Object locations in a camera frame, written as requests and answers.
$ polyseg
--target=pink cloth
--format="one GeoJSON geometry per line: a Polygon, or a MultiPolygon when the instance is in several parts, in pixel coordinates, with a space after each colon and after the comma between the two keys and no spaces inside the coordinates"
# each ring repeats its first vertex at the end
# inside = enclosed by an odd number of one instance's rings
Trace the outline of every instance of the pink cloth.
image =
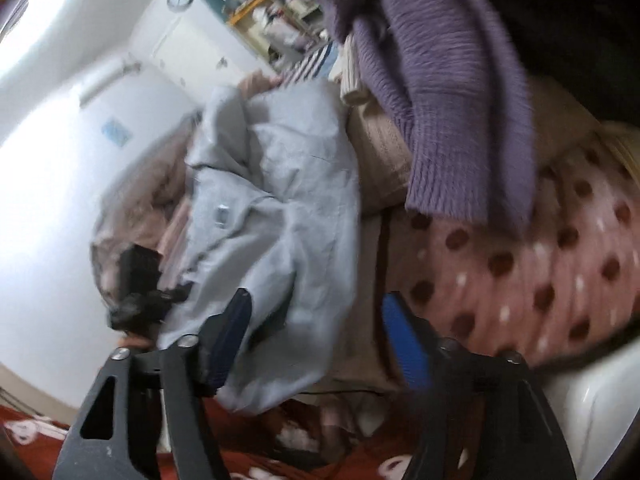
{"type": "Polygon", "coordinates": [[[91,261],[95,285],[107,304],[118,301],[123,251],[133,244],[156,250],[164,239],[185,194],[184,157],[198,122],[196,116],[185,118],[103,197],[91,243],[91,261]]]}
{"type": "Polygon", "coordinates": [[[525,241],[395,208],[381,243],[383,290],[473,352],[540,364],[640,310],[640,190],[594,137],[540,171],[525,241]]]}

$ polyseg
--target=blue gripper pad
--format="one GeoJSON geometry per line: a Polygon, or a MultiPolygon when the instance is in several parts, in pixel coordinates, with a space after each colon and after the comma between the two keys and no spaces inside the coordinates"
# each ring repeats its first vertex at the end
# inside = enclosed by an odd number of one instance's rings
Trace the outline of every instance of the blue gripper pad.
{"type": "Polygon", "coordinates": [[[249,326],[252,314],[251,295],[239,288],[229,302],[224,314],[226,317],[209,354],[209,373],[207,383],[217,390],[224,386],[236,355],[249,326]]]}
{"type": "Polygon", "coordinates": [[[382,319],[386,334],[394,349],[402,375],[412,390],[424,390],[431,386],[430,362],[406,311],[395,294],[385,294],[382,300],[382,319]]]}

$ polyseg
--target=striped fabric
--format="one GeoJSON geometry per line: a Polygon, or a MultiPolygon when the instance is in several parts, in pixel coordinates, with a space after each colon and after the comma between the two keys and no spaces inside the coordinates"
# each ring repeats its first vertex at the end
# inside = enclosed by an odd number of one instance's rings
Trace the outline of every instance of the striped fabric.
{"type": "Polygon", "coordinates": [[[321,75],[328,76],[337,58],[337,53],[338,46],[333,42],[318,48],[282,73],[282,86],[287,87],[321,75]]]}

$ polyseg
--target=pink polka dot fabric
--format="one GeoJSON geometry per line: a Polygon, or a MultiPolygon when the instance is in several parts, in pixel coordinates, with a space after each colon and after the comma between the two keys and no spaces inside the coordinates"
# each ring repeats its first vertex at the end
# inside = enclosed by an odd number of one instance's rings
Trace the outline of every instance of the pink polka dot fabric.
{"type": "Polygon", "coordinates": [[[596,137],[540,171],[525,240],[402,207],[386,222],[384,289],[473,352],[537,365],[640,310],[640,190],[596,137]]]}

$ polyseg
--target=small blue sticker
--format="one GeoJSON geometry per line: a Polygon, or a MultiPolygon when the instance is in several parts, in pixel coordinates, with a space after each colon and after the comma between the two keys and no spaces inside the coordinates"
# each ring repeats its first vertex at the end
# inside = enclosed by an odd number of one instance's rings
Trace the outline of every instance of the small blue sticker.
{"type": "Polygon", "coordinates": [[[102,134],[120,148],[129,142],[131,138],[130,131],[122,126],[116,119],[110,119],[104,123],[102,126],[102,134]]]}

